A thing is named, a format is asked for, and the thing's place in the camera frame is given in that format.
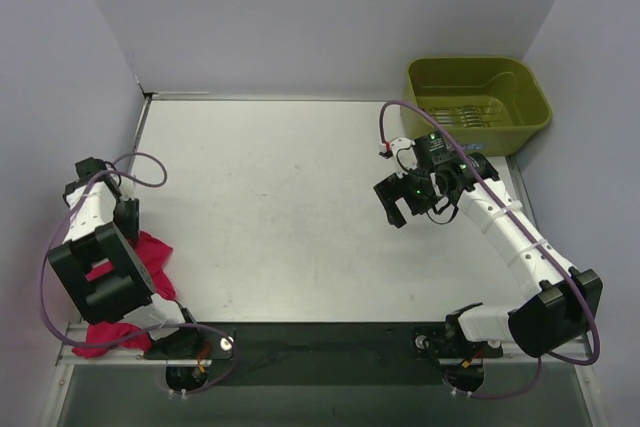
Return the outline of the pink t shirt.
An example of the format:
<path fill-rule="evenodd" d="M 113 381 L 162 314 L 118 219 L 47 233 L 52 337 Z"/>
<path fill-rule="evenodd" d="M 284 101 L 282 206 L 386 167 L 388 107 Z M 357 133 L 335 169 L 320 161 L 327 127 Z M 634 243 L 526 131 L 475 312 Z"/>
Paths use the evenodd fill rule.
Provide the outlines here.
<path fill-rule="evenodd" d="M 175 288 L 164 272 L 173 248 L 151 234 L 141 231 L 134 251 L 151 275 L 156 292 L 165 300 L 175 301 Z M 112 341 L 138 331 L 139 328 L 135 325 L 122 321 L 115 324 L 101 322 L 96 325 L 90 325 L 87 337 L 90 340 L 110 339 Z"/>

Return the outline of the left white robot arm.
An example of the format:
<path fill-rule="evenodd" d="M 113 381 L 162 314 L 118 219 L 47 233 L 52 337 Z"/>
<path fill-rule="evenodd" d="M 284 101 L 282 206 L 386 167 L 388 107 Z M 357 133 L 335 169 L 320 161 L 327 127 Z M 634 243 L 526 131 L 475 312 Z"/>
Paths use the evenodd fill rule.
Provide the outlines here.
<path fill-rule="evenodd" d="M 70 343 L 74 353 L 93 358 L 114 347 L 159 359 L 212 353 L 206 330 L 177 301 L 163 272 L 171 247 L 139 227 L 139 201 L 125 186 L 126 174 L 94 157 L 75 169 L 63 193 L 64 236 L 46 255 L 88 324 L 85 338 Z"/>

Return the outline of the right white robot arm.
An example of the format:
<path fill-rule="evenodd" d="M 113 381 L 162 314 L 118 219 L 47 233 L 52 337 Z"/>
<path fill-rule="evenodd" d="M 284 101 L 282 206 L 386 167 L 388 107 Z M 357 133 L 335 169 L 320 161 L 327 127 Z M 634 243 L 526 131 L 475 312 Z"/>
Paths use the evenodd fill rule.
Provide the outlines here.
<path fill-rule="evenodd" d="M 450 352 L 464 355 L 480 342 L 507 342 L 541 357 L 589 330 L 601 279 L 552 248 L 484 155 L 461 158 L 436 132 L 384 141 L 380 154 L 395 167 L 374 187 L 390 225 L 406 223 L 399 200 L 413 215 L 435 218 L 447 208 L 464 214 L 494 247 L 525 298 L 520 306 L 475 303 L 449 314 L 443 341 Z"/>

